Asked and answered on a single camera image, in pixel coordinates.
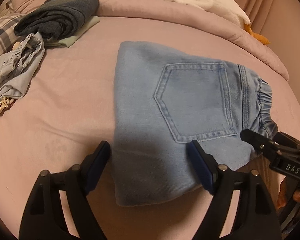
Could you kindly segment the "person's right hand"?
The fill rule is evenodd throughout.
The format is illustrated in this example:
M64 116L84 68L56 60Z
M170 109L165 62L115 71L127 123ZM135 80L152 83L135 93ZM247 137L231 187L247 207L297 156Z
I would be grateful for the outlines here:
M289 177L286 177L280 184L280 191L276 202L277 209L285 207L291 198L293 198L295 202L300 203L300 189L296 189L292 192L292 186L288 184Z

